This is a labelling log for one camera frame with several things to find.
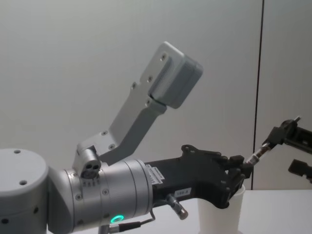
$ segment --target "gray wall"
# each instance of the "gray wall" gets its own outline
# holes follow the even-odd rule
[[[312,130],[312,1],[265,0],[257,117],[257,147],[273,126],[302,116],[299,126]],[[277,146],[255,168],[255,189],[311,189],[288,173],[292,160],[312,165],[312,156]]]
[[[312,129],[308,2],[266,0],[256,146],[297,114]],[[205,71],[134,156],[177,157],[182,144],[249,156],[261,7],[259,0],[1,1],[0,147],[33,150],[53,167],[71,167],[76,144],[110,125],[167,40]],[[293,157],[312,165],[304,153],[277,149],[256,168],[254,187],[310,188],[287,172]]]

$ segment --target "white table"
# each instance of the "white table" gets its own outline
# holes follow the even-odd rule
[[[239,230],[242,234],[311,234],[312,190],[246,191]],[[197,200],[182,202],[189,212],[184,221],[170,207],[154,209],[156,221],[125,234],[198,234]],[[139,217],[133,220],[144,220]],[[97,234],[90,229],[77,234]]]

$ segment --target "robotic arm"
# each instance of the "robotic arm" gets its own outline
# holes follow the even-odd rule
[[[305,146],[297,144],[295,139],[306,132],[292,120],[270,135],[247,163],[242,156],[227,158],[191,145],[182,146],[182,156],[174,159],[146,164],[123,160],[167,106],[176,109],[183,103],[202,72],[197,62],[163,43],[140,82],[132,84],[112,125],[78,144],[71,169],[49,168],[42,157],[27,150],[0,150],[0,233],[46,234],[47,224],[54,234],[93,227],[100,227],[99,234],[117,233],[155,220],[156,206],[170,205],[185,219],[188,213],[179,202],[190,198],[224,209],[260,157],[276,144],[312,152],[311,141],[303,143],[306,138],[301,140]],[[115,224],[148,213],[151,219]]]

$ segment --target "label sticker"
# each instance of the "label sticker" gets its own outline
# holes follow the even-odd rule
[[[162,175],[159,169],[157,167],[151,167],[149,164],[147,164],[146,167],[150,174],[152,185],[162,184],[162,180],[164,180],[165,177]]]
[[[175,191],[175,197],[181,197],[181,196],[187,196],[191,194],[192,188],[187,188],[187,189],[181,189]]]

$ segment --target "green status ring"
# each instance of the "green status ring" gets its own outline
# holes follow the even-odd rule
[[[125,217],[123,215],[116,215],[114,218],[111,219],[111,223],[116,223],[122,221]]]

